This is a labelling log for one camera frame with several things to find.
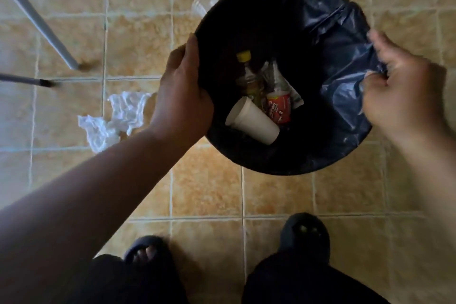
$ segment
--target styrofoam cup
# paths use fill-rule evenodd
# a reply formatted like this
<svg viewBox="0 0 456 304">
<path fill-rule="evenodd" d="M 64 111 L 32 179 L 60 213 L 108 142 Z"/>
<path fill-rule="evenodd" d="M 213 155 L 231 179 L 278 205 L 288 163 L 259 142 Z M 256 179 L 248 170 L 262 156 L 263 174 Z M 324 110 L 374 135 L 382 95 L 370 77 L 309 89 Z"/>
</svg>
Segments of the styrofoam cup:
<svg viewBox="0 0 456 304">
<path fill-rule="evenodd" d="M 247 96 L 233 106 L 225 121 L 226 126 L 240 130 L 255 140 L 271 144 L 279 135 L 279 127 Z"/>
</svg>

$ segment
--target metal pole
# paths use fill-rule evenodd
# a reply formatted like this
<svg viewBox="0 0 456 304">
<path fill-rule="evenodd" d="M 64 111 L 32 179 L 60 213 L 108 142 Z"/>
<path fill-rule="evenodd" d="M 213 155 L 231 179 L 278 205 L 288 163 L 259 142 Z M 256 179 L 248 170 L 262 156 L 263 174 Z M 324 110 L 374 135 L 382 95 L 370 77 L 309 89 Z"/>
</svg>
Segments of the metal pole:
<svg viewBox="0 0 456 304">
<path fill-rule="evenodd" d="M 79 64 L 76 59 L 74 59 L 70 52 L 68 52 L 65 45 L 58 39 L 54 34 L 52 29 L 44 21 L 44 19 L 37 13 L 35 8 L 28 0 L 14 0 L 16 4 L 21 8 L 21 10 L 27 15 L 27 17 L 32 21 L 32 23 L 37 27 L 40 33 L 48 40 L 52 47 L 60 54 L 65 63 L 72 70 L 77 70 Z"/>
<path fill-rule="evenodd" d="M 33 84 L 34 86 L 41 86 L 41 87 L 53 87 L 55 85 L 54 82 L 48 81 L 48 80 L 38 80 L 36 78 L 15 76 L 15 75 L 3 74 L 3 73 L 0 73 L 0 81 Z"/>
</svg>

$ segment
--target black trash can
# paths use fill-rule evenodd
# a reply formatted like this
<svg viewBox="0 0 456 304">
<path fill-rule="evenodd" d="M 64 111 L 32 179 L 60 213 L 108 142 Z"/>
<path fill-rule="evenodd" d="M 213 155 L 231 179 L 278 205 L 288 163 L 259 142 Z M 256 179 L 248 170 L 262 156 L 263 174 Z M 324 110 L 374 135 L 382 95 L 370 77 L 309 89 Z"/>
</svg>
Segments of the black trash can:
<svg viewBox="0 0 456 304">
<path fill-rule="evenodd" d="M 220 0 L 196 30 L 199 84 L 215 106 L 209 142 L 233 162 L 275 175 L 309 173 L 348 155 L 371 129 L 360 83 L 368 71 L 386 72 L 368 30 L 350 0 Z M 276 58 L 304 100 L 269 146 L 225 126 L 241 97 L 236 53 L 245 50 L 254 70 Z"/>
</svg>

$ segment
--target hand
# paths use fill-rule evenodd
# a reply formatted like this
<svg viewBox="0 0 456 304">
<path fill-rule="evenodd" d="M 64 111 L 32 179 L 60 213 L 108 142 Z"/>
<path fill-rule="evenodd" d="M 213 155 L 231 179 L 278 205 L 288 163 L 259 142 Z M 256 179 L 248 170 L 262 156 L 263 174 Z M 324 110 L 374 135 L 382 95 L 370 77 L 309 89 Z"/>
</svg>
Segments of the hand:
<svg viewBox="0 0 456 304">
<path fill-rule="evenodd" d="M 187 151 L 209 130 L 214 105 L 198 86 L 198 40 L 190 34 L 186 45 L 171 52 L 160 80 L 151 129 Z"/>
<path fill-rule="evenodd" d="M 369 38 L 389 76 L 370 72 L 363 81 L 363 110 L 396 146 L 446 128 L 443 87 L 446 69 L 398 47 L 376 30 Z"/>
</svg>

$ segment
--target pant leg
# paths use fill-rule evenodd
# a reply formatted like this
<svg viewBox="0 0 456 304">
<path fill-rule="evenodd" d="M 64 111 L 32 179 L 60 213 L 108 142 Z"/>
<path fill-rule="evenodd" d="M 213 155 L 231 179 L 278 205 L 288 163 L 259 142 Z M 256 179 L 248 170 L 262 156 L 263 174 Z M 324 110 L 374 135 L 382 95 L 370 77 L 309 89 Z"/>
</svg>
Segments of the pant leg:
<svg viewBox="0 0 456 304">
<path fill-rule="evenodd" d="M 69 304 L 188 304 L 179 279 L 153 267 L 136 267 L 121 258 L 100 255 L 73 291 Z"/>
<path fill-rule="evenodd" d="M 242 304 L 253 303 L 387 304 L 388 301 L 348 275 L 289 249 L 261 261 L 249 275 Z"/>
</svg>

